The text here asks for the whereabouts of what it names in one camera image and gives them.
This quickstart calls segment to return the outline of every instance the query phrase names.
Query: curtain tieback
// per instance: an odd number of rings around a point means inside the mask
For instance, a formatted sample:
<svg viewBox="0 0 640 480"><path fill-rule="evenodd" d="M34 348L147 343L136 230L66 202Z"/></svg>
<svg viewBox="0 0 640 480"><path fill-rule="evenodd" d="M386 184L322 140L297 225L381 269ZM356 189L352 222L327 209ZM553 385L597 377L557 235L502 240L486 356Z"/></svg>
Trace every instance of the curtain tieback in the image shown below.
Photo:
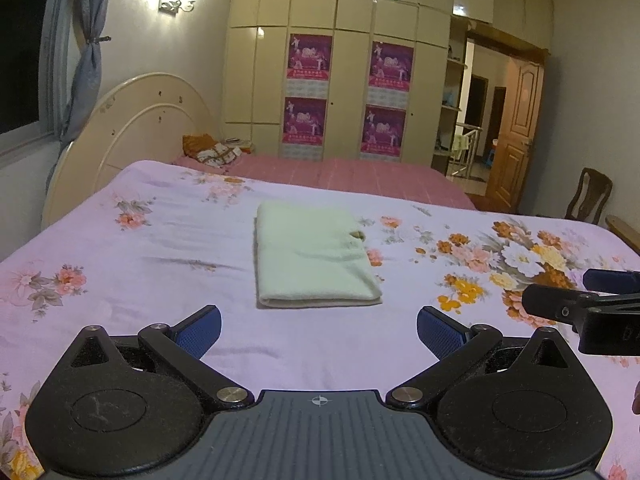
<svg viewBox="0 0 640 480"><path fill-rule="evenodd" d="M86 44L103 43L105 41L111 41L111 36L103 36L101 38L93 38L92 40L86 40Z"/></svg>

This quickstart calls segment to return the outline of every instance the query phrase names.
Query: chair backrest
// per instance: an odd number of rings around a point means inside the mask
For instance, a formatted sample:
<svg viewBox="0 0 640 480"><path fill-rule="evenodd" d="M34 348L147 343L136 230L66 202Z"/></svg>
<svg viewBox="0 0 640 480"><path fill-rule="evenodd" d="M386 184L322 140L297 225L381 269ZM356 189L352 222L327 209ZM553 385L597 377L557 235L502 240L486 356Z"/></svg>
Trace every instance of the chair backrest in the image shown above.
<svg viewBox="0 0 640 480"><path fill-rule="evenodd" d="M578 206L577 215L574 216L574 209L582 195L587 176L589 177L587 191L582 199L582 203ZM613 182L607 175L600 173L593 168L584 168L580 174L578 189L575 192L574 198L569 203L569 207L566 209L564 218L585 222L587 217L593 212L593 209L598 206L595 214L593 215L593 219L591 220L592 224L598 224L600 221L600 215L602 214L602 209L607 203L612 189Z"/></svg>

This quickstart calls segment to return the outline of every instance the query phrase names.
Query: gray curtain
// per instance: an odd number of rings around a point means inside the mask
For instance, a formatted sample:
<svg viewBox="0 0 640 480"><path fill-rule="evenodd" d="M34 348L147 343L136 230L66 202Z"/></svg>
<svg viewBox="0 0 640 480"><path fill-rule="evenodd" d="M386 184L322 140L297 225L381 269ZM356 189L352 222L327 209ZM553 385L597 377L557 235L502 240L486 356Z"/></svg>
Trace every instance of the gray curtain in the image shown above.
<svg viewBox="0 0 640 480"><path fill-rule="evenodd" d="M110 41L100 37L104 28L109 0L78 0L79 13L85 45L80 52L76 67L71 96L66 106L65 117L60 129L61 152L77 139L84 128L98 100L102 81L102 54L100 43Z"/></svg>

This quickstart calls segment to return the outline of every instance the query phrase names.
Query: window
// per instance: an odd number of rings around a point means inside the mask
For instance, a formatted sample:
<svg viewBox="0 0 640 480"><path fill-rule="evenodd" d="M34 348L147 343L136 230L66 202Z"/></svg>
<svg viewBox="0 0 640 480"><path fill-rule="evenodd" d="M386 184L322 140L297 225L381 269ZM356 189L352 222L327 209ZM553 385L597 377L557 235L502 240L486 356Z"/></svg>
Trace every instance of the window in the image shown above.
<svg viewBox="0 0 640 480"><path fill-rule="evenodd" d="M0 0L0 135L38 121L40 39L47 0Z"/></svg>

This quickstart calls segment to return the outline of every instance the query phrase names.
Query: headboard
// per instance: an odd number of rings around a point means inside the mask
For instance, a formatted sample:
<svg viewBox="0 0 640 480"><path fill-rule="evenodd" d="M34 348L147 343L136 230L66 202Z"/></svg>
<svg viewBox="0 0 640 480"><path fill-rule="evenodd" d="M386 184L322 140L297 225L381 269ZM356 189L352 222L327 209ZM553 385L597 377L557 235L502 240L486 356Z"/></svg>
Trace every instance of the headboard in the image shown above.
<svg viewBox="0 0 640 480"><path fill-rule="evenodd" d="M135 77L100 101L77 140L64 151L45 200L42 229L53 224L137 160L171 162L183 135L213 134L202 97L164 73Z"/></svg>

